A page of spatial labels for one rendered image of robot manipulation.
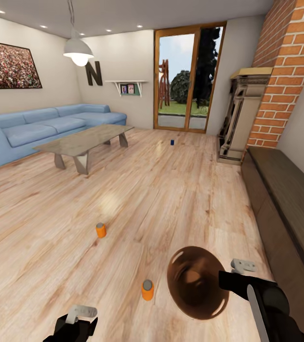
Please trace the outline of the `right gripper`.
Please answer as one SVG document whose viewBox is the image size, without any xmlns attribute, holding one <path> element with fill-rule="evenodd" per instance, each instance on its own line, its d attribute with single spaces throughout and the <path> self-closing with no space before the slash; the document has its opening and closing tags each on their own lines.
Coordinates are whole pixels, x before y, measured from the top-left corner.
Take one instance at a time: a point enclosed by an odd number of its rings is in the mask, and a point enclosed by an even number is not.
<svg viewBox="0 0 304 342">
<path fill-rule="evenodd" d="M 243 277 L 247 277 L 247 276 L 242 275 L 242 274 L 238 274 L 238 273 L 230 273 L 230 272 L 226 272 L 226 271 L 219 271 L 218 276 L 219 276 L 218 279 L 219 279 L 219 287 L 220 288 L 222 288 L 224 290 L 228 290 L 228 291 L 233 291 L 237 295 L 244 298 L 239 292 L 238 282 Z"/>
</svg>

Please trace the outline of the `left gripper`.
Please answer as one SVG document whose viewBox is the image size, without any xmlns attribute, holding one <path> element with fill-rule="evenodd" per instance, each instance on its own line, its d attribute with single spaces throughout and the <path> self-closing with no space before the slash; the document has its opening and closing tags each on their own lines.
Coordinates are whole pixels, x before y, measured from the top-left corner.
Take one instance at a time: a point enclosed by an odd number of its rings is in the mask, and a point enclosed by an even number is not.
<svg viewBox="0 0 304 342">
<path fill-rule="evenodd" d="M 88 336 L 93 336 L 98 318 L 92 321 L 78 320 L 74 324 L 66 323 L 67 315 L 59 318 L 55 327 L 54 334 L 64 332 L 68 336 L 68 342 L 86 342 Z"/>
</svg>

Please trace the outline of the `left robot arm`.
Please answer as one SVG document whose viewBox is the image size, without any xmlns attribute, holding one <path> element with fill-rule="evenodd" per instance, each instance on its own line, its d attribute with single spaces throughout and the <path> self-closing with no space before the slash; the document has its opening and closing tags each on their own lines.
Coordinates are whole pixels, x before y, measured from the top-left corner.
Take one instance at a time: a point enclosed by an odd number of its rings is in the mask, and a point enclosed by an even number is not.
<svg viewBox="0 0 304 342">
<path fill-rule="evenodd" d="M 57 320 L 53 335 L 43 342 L 86 342 L 93 336 L 98 318 L 92 321 L 79 320 L 77 316 L 94 318 L 97 308 L 72 304 L 69 313 Z"/>
</svg>

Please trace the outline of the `trash can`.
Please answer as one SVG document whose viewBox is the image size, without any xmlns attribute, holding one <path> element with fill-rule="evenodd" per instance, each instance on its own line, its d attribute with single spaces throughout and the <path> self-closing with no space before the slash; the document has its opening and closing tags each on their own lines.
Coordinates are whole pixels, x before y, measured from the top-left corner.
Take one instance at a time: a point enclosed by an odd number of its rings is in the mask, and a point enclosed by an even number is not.
<svg viewBox="0 0 304 342">
<path fill-rule="evenodd" d="M 180 252 L 183 253 L 172 263 Z M 221 262 L 202 247 L 183 247 L 171 257 L 167 268 L 168 289 L 175 304 L 187 316 L 209 321 L 223 313 L 230 291 L 219 287 L 219 271 L 225 271 Z M 222 308 L 213 315 L 223 300 Z"/>
</svg>

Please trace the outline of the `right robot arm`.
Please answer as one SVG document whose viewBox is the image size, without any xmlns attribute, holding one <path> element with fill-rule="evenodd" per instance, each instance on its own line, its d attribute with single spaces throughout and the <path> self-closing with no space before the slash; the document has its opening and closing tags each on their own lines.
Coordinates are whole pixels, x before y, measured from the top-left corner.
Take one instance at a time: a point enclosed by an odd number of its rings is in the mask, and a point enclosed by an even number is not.
<svg viewBox="0 0 304 342">
<path fill-rule="evenodd" d="M 275 281 L 245 276 L 244 271 L 256 272 L 253 262 L 234 258 L 230 272 L 219 271 L 219 287 L 233 291 L 250 302 L 261 342 L 304 342 L 283 290 Z"/>
</svg>

